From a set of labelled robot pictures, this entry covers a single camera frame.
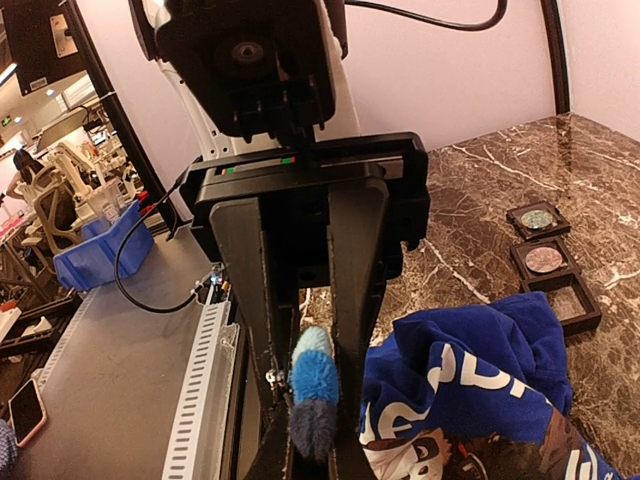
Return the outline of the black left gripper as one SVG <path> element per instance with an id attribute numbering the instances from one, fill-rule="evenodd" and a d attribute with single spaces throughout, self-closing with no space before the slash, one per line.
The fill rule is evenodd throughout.
<path id="1" fill-rule="evenodd" d="M 306 153 L 246 153 L 187 169 L 179 190 L 193 214 L 191 231 L 207 257 L 229 272 L 263 415 L 281 399 L 267 374 L 282 370 L 289 357 L 290 300 L 279 284 L 279 259 L 306 286 L 327 281 L 330 220 L 341 417 L 347 429 L 359 428 L 380 258 L 386 279 L 397 278 L 404 253 L 425 237 L 427 169 L 422 140 L 410 132 L 314 143 Z M 347 184 L 370 176 L 386 186 Z"/>

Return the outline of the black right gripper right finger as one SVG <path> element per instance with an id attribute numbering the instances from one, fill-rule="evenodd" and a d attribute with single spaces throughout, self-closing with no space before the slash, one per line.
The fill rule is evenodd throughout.
<path id="1" fill-rule="evenodd" d="M 349 427 L 339 427 L 329 454 L 329 478 L 331 480 L 375 480 L 356 432 Z"/>

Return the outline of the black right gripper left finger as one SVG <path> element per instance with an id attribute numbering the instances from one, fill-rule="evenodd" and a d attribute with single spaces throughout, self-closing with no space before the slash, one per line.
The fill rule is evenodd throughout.
<path id="1" fill-rule="evenodd" d="M 291 479 L 292 462 L 293 450 L 289 433 L 289 415 L 278 414 L 270 423 L 244 479 Z"/>

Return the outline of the rainbow flower plush brooch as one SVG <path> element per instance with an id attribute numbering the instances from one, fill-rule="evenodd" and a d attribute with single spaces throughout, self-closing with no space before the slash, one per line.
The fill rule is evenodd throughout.
<path id="1" fill-rule="evenodd" d="M 305 460 L 325 463 L 337 432 L 340 399 L 339 373 L 328 332 L 317 326 L 307 328 L 291 360 L 290 436 Z"/>

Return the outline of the blue printed t-shirt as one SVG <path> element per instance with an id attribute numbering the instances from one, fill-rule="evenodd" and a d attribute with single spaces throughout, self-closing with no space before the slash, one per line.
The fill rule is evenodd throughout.
<path id="1" fill-rule="evenodd" d="M 541 293 L 420 311 L 366 357 L 360 442 L 379 479 L 615 479 L 569 420 Z"/>

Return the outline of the green oval brooch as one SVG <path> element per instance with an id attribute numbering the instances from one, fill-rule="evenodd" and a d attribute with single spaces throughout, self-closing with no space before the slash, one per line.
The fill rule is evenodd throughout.
<path id="1" fill-rule="evenodd" d="M 547 210 L 535 209 L 520 217 L 521 224 L 529 230 L 543 230 L 554 225 L 554 216 Z"/>

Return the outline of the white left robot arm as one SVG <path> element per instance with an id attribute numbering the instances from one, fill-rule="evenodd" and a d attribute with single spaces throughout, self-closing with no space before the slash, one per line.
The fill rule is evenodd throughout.
<path id="1" fill-rule="evenodd" d="M 298 292 L 329 287 L 341 414 L 402 251 L 425 237 L 428 157 L 414 133 L 362 133 L 341 1 L 133 1 L 144 54 L 173 76 L 203 140 L 180 182 L 195 238 L 227 269 L 256 378 L 292 357 Z"/>

